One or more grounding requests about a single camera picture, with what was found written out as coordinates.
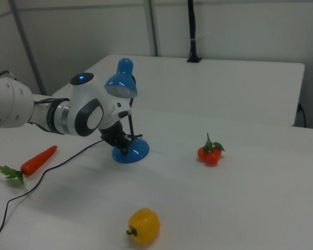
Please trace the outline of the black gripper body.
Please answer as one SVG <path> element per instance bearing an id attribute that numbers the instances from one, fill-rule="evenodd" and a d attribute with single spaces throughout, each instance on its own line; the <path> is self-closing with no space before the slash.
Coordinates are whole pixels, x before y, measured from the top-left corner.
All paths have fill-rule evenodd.
<path id="1" fill-rule="evenodd" d="M 106 129 L 99 129 L 101 139 L 112 147 L 124 149 L 126 147 L 126 133 L 123 131 L 123 125 L 120 121 L 115 122 Z"/>

